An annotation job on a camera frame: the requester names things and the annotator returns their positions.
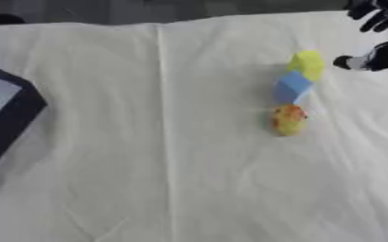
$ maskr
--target dark background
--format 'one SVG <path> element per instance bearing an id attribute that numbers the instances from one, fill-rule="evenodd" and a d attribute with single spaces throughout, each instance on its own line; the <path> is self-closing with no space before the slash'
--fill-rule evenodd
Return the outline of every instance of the dark background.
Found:
<path id="1" fill-rule="evenodd" d="M 0 13 L 30 23 L 168 23 L 212 16 L 338 10 L 347 0 L 0 0 Z"/>

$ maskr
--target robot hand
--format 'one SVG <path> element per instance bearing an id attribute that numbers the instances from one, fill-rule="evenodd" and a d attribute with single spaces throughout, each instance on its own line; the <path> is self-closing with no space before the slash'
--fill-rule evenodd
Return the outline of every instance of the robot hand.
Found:
<path id="1" fill-rule="evenodd" d="M 388 0 L 365 0 L 359 4 L 349 4 L 348 16 L 354 20 L 359 20 L 365 15 L 378 10 L 361 28 L 362 32 L 373 29 L 382 32 L 388 28 Z"/>

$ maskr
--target blue cube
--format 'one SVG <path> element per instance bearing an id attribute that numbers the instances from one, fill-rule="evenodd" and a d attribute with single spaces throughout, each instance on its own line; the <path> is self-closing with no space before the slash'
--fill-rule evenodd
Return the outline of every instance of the blue cube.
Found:
<path id="1" fill-rule="evenodd" d="M 273 96 L 283 104 L 297 103 L 310 89 L 313 82 L 303 77 L 298 71 L 289 72 L 276 83 Z"/>

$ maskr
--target white tablecloth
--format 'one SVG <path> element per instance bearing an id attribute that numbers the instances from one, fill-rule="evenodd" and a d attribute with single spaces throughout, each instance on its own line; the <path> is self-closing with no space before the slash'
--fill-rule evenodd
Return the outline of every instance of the white tablecloth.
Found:
<path id="1" fill-rule="evenodd" d="M 388 41 L 343 12 L 0 27 L 49 103 L 0 162 L 0 242 L 388 242 Z M 295 137 L 267 126 L 294 52 L 328 62 Z"/>

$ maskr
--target toy block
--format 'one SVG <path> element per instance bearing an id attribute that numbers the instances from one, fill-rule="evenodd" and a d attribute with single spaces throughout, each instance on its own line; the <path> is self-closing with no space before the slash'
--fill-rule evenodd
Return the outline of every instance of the toy block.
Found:
<path id="1" fill-rule="evenodd" d="M 312 85 L 313 82 L 303 77 L 300 72 L 292 71 L 278 80 L 273 96 L 279 103 L 297 103 Z"/>
<path id="2" fill-rule="evenodd" d="M 302 51 L 292 57 L 288 65 L 289 71 L 299 71 L 305 78 L 316 81 L 322 76 L 325 62 L 317 51 Z"/>

